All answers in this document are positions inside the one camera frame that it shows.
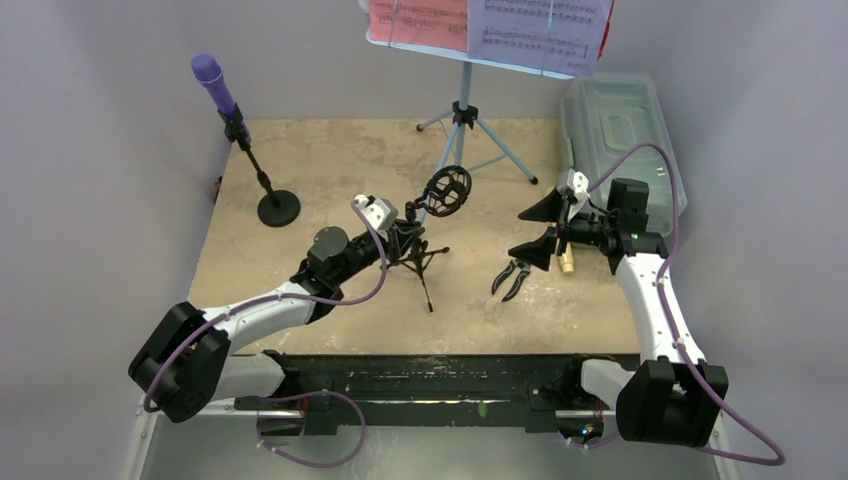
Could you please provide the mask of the cream microphone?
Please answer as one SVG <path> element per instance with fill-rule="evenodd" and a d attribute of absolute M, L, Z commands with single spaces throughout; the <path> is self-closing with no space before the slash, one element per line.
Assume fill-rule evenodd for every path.
<path fill-rule="evenodd" d="M 565 249 L 563 253 L 558 256 L 558 259 L 561 271 L 564 275 L 572 275 L 575 272 L 573 249 L 570 243 L 565 244 Z"/>

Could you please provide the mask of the black shock mount tripod stand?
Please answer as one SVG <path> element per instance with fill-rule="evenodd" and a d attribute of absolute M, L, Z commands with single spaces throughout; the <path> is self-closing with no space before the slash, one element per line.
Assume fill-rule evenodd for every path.
<path fill-rule="evenodd" d="M 443 167 L 428 180 L 423 192 L 417 198 L 405 203 L 405 219 L 401 222 L 420 222 L 423 226 L 423 221 L 418 219 L 419 211 L 437 218 L 453 215 L 465 204 L 470 196 L 471 189 L 471 175 L 465 168 L 455 165 Z M 449 252 L 449 247 L 429 250 L 429 242 L 422 235 L 413 242 L 401 263 L 392 265 L 404 266 L 416 274 L 424 289 L 427 309 L 430 313 L 434 312 L 434 306 L 430 299 L 424 272 L 437 255 L 444 255 Z"/>

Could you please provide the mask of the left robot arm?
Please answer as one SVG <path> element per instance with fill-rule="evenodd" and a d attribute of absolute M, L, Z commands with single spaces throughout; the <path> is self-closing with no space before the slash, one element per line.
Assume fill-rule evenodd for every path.
<path fill-rule="evenodd" d="M 281 330 L 305 326 L 337 306 L 352 306 L 342 291 L 374 263 L 387 271 L 420 241 L 419 221 L 394 221 L 385 231 L 350 238 L 335 226 L 319 230 L 298 271 L 275 289 L 240 303 L 200 309 L 170 307 L 128 367 L 144 392 L 147 413 L 186 421 L 223 397 L 225 367 L 241 348 Z"/>

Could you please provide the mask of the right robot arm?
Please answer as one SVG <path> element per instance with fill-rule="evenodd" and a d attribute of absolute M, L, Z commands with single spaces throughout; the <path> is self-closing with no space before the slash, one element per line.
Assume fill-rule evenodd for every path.
<path fill-rule="evenodd" d="M 662 234 L 647 229 L 648 196 L 646 183 L 616 179 L 606 209 L 586 213 L 589 180 L 570 171 L 518 216 L 546 224 L 545 233 L 508 254 L 521 265 L 548 270 L 567 244 L 597 248 L 627 299 L 640 364 L 627 371 L 615 361 L 585 360 L 562 379 L 564 399 L 584 407 L 599 398 L 614 407 L 617 432 L 627 441 L 704 447 L 720 411 L 708 393 L 724 397 L 729 380 L 723 367 L 706 361 L 683 321 L 668 320 L 679 310 L 664 265 L 670 250 Z"/>

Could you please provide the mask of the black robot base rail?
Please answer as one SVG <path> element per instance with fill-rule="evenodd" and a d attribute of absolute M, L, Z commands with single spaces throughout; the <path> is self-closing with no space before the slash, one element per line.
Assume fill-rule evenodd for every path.
<path fill-rule="evenodd" d="M 266 399 L 240 396 L 238 410 L 292 413 L 306 435 L 341 426 L 504 427 L 579 441 L 611 431 L 614 412 L 582 391 L 577 354 L 276 354 L 286 375 Z M 477 404 L 485 402 L 481 418 Z"/>

